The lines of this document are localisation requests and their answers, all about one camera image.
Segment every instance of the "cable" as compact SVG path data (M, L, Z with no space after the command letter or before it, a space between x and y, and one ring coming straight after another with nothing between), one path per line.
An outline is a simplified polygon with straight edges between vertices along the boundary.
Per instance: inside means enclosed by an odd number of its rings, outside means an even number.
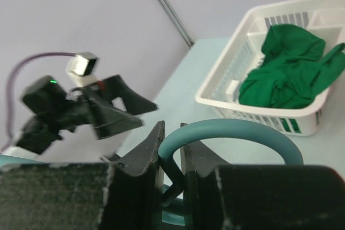
M163 193L169 188L163 185ZM175 199L169 206L162 211L162 222L171 225L184 226L185 210L182 199Z
M254 141L276 151L286 164L303 164L298 147L284 134L263 124L235 119L213 119L188 124L168 135L158 150L161 167L172 181L172 185L163 194L164 207L184 190L183 173L173 159L175 151L195 141L221 137Z
M10 76L6 83L6 134L8 137L8 141L6 144L0 149L0 153L6 150L8 147L12 145L13 141L13 115L14 115L14 106L13 106L13 89L16 76L18 75L20 69L28 64L29 62L49 56L66 56L66 57L74 57L76 53L71 52L43 52L38 53L32 56L29 56L23 59L20 63L18 63L14 69L10 72Z

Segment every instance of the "light blue table surface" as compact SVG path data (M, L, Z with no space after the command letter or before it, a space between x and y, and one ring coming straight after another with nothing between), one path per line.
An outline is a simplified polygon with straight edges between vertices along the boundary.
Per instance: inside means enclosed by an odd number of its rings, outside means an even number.
M123 156L150 133L157 121L165 121L166 136L191 123L218 118L208 106L195 101L195 94L225 47L228 38L198 40L154 100L159 110L145 114L145 126L126 138L118 154ZM345 178L345 76L342 76L324 110L322 126L312 137L290 137L301 150L305 164L327 165ZM282 164L282 158L263 145L232 139L203 141L233 164ZM180 153L174 159L180 163ZM164 182L170 184L166 177Z

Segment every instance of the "basket slot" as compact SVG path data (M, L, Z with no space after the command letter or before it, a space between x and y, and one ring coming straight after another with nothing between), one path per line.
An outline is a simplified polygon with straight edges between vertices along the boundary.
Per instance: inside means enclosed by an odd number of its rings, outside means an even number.
M301 12L301 13L290 13L287 15L281 16L271 16L265 17L265 24L267 29L269 30L272 25L276 24L294 24L299 27L306 28L309 24L309 15L308 12Z
M248 117L250 118L251 121L257 122L256 118L252 114L248 114Z
M288 120L285 119L285 118L280 118L279 120L280 120L280 122L281 122L281 124L282 124L283 129L284 129L286 132L291 133L292 131L291 131L290 127L289 127Z
M286 123L287 123L287 125L288 125L288 127L289 127L289 129L290 129L289 132L295 132L294 127L293 127L292 124L291 124L291 120L290 120L290 119L287 119L287 120L286 120Z
M303 12L302 16L303 16L304 28L307 28L308 25L309 25L309 15L308 15L308 12Z
M248 121L251 121L252 119L250 118L248 113L245 113L245 117L247 118Z
M289 19L287 18L287 15L283 15L282 17L282 21L284 24L288 24L289 23Z
M279 126L279 131L283 131L286 132L284 125L281 123L281 118L275 118L275 121L277 124L275 124L276 126Z
M272 118L271 117L267 117L267 120L268 120L268 122L270 123L268 126L270 126L271 128L276 128L275 127L275 125L274 125L274 122L273 122L273 120L272 120Z
M247 118L247 117L245 116L245 113L241 113L240 111L233 111L232 113L233 113L233 116L234 116L236 119L242 120L242 119Z
M246 113L239 113L239 114L240 114L240 118L241 118L242 120L248 120L248 116L247 116Z
M322 111L321 110L317 111L316 112L316 125L320 124L321 116L322 116Z
M263 118L259 115L254 115L255 121L261 124L265 124Z
M293 13L290 13L290 14L288 15L288 17L289 17L289 24L296 24L296 22L295 22L295 16L293 15Z
M276 21L275 21L275 17L270 17L270 20L271 20L271 25L277 24Z
M269 127L270 127L270 124L268 123L267 117L260 116L260 119L261 119L261 123L262 123L263 125L266 125L266 126L269 126Z
M258 118L257 118L255 115L253 115L253 120L254 120L255 122L260 123L260 121L258 120Z
M298 126L297 120L295 119L289 119L291 125L292 125L292 129L294 133L301 133L300 127Z

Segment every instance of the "green cloth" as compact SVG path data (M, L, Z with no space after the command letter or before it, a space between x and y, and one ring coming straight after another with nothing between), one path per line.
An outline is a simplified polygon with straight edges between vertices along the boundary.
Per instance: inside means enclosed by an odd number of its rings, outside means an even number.
M239 103L300 109L329 87L345 69L345 44L324 57L325 41L291 24L272 26L261 48L263 64L242 83Z

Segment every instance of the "teal object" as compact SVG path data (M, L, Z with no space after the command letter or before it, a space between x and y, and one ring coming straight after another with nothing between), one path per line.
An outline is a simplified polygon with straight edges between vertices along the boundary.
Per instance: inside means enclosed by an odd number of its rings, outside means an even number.
M41 164L42 162L14 156L0 155L0 167L7 164Z
M345 69L345 44L323 55L325 45L296 25L271 26L261 48L264 62L242 83L239 103L280 109L310 105Z
M285 164L303 165L298 147L284 134L263 124L235 119L213 119L188 124L168 135L158 150L161 167L172 181L170 188L163 194L163 206L168 206L184 190L184 176L173 154L188 143L224 137L260 143L276 151Z
M163 193L168 189L168 186L164 184L163 186ZM166 212L163 210L162 212L162 222L176 225L176 226L184 226L184 217L181 215L174 215L172 213Z

